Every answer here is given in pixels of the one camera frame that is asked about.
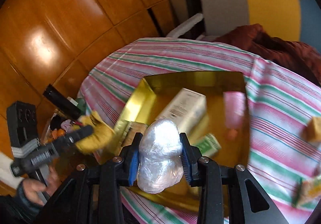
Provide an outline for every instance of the black handle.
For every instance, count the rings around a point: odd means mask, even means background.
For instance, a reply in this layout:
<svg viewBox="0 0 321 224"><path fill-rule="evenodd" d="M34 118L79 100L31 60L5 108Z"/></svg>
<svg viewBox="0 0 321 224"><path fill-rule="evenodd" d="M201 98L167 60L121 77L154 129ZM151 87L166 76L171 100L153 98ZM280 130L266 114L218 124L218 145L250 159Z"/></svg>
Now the black handle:
<svg viewBox="0 0 321 224"><path fill-rule="evenodd" d="M197 224L223 224L222 179L219 165L208 157L200 157L198 168L204 183Z"/></svg>
<svg viewBox="0 0 321 224"><path fill-rule="evenodd" d="M69 147L74 146L74 144L94 133L94 128L91 125L86 125L81 127L79 130L70 132L64 136L59 137L54 140L51 145L54 147L55 152L61 155L69 149Z"/></svg>
<svg viewBox="0 0 321 224"><path fill-rule="evenodd" d="M124 224L123 207L116 176L117 168L123 163L124 160L120 162L109 160L101 167L98 201L99 224Z"/></svg>
<svg viewBox="0 0 321 224"><path fill-rule="evenodd" d="M47 86L47 88L43 92L43 96L46 97L55 106L57 106L60 110L62 110L63 113L70 116L72 119L77 120L81 116L81 110L73 105L51 84Z"/></svg>
<svg viewBox="0 0 321 224"><path fill-rule="evenodd" d="M100 166L83 171L74 171L64 180L47 204L36 216L33 224L91 224L92 184L90 171L100 172ZM99 174L94 181L99 183Z"/></svg>
<svg viewBox="0 0 321 224"><path fill-rule="evenodd" d="M288 224L273 200L253 175L238 165L234 168L234 181L229 184L230 223Z"/></svg>

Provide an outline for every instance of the chair backrest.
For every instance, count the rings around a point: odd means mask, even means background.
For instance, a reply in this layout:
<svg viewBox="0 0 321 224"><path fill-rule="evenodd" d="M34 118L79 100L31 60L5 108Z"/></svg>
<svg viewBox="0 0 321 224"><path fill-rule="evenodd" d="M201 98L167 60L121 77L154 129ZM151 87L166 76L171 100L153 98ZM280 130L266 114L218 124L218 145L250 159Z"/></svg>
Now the chair backrest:
<svg viewBox="0 0 321 224"><path fill-rule="evenodd" d="M207 35L259 23L272 37L321 51L321 10L315 0L201 0Z"/></svg>

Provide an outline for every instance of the person's hand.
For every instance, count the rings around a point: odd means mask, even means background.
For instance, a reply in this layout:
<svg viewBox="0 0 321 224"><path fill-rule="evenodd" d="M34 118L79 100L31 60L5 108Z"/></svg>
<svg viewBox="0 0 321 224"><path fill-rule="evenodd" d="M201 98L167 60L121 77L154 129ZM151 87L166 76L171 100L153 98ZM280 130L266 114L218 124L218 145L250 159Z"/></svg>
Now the person's hand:
<svg viewBox="0 0 321 224"><path fill-rule="evenodd" d="M37 192L46 191L50 196L52 196L61 184L58 174L54 170L54 168L49 166L49 170L50 170L50 174L49 174L49 177L47 178L47 183L48 183L47 187L45 184L41 183L40 181L33 180L33 179L25 179L22 182L22 187L26 198L31 202L37 203L41 206L43 206L44 203L39 198Z"/></svg>

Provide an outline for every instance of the metal screw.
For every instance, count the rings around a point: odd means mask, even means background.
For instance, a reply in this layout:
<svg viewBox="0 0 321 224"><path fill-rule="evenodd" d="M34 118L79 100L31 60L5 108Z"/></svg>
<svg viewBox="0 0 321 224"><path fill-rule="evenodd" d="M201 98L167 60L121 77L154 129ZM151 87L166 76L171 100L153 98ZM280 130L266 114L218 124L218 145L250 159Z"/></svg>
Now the metal screw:
<svg viewBox="0 0 321 224"><path fill-rule="evenodd" d="M236 169L237 169L238 171L245 171L245 167L244 167L242 164L237 164L237 165L236 165Z"/></svg>
<svg viewBox="0 0 321 224"><path fill-rule="evenodd" d="M85 164L78 164L77 167L76 167L76 169L77 169L78 171L83 171L84 169L86 169L86 165L85 165Z"/></svg>
<svg viewBox="0 0 321 224"><path fill-rule="evenodd" d="M210 161L210 159L208 157L206 157L206 156L200 157L199 160L200 160L201 163L208 163Z"/></svg>
<svg viewBox="0 0 321 224"><path fill-rule="evenodd" d="M121 162L123 159L122 159L122 157L121 156L115 156L115 157L113 157L113 162Z"/></svg>

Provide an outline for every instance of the pink container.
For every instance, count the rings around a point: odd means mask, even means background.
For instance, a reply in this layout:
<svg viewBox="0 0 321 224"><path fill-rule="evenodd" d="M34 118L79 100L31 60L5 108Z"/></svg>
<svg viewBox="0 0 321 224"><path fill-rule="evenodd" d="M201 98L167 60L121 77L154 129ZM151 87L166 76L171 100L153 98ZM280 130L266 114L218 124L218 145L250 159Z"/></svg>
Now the pink container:
<svg viewBox="0 0 321 224"><path fill-rule="evenodd" d="M225 106L225 126L228 129L240 129L245 112L245 94L239 91L223 93Z"/></svg>

